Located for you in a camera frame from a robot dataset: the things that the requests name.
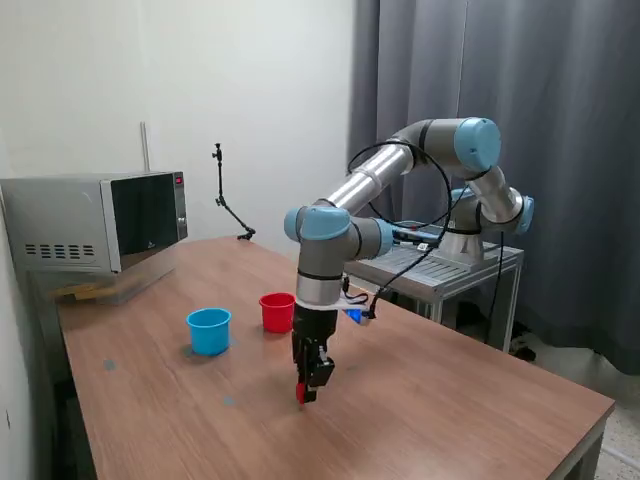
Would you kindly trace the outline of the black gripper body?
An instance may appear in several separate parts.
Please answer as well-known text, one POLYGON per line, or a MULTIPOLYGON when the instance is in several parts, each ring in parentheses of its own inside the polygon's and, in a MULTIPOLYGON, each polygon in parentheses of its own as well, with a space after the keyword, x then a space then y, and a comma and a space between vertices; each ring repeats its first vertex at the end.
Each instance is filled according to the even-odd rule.
POLYGON ((292 330, 292 354, 294 358, 302 351, 304 340, 320 345, 328 352, 328 340, 336 331, 336 310, 314 310, 294 306, 292 330))

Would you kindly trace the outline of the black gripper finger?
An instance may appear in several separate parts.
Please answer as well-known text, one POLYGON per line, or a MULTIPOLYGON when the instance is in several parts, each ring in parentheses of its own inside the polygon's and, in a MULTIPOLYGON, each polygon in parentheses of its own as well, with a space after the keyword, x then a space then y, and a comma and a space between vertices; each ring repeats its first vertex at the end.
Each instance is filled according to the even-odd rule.
POLYGON ((317 398, 317 390, 328 383, 335 364, 324 348, 308 348, 304 367, 304 402, 311 403, 317 398))
POLYGON ((297 384, 305 386, 306 380, 306 343, 305 342, 293 342, 292 343, 292 355, 296 365, 298 380, 297 384))

